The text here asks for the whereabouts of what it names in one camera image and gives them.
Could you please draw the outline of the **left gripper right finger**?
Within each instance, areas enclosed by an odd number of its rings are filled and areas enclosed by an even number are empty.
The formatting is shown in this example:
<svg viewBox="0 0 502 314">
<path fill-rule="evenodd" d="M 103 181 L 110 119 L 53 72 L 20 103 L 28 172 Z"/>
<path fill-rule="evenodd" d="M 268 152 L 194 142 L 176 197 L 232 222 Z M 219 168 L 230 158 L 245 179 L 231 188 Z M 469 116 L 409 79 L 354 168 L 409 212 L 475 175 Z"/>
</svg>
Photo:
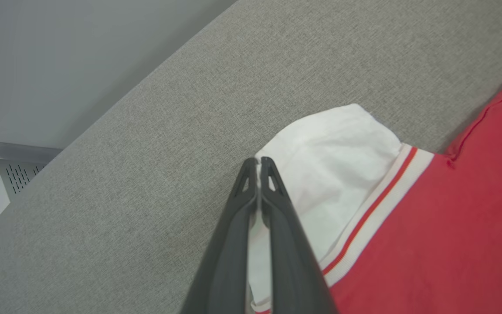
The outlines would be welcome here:
<svg viewBox="0 0 502 314">
<path fill-rule="evenodd" d="M 271 312 L 336 314 L 319 263 L 270 157 L 261 157 L 260 182 L 261 209 L 271 241 Z"/>
</svg>

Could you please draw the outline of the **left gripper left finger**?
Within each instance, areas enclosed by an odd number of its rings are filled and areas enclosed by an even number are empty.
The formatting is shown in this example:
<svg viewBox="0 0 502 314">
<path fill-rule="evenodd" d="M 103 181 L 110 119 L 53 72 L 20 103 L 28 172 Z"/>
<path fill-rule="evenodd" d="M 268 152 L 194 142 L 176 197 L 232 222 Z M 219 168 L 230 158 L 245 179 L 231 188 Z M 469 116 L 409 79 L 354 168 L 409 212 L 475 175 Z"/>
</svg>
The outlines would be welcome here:
<svg viewBox="0 0 502 314">
<path fill-rule="evenodd" d="M 182 314 L 244 314 L 248 306 L 248 237 L 257 209 L 257 161 L 246 159 L 203 255 Z"/>
</svg>

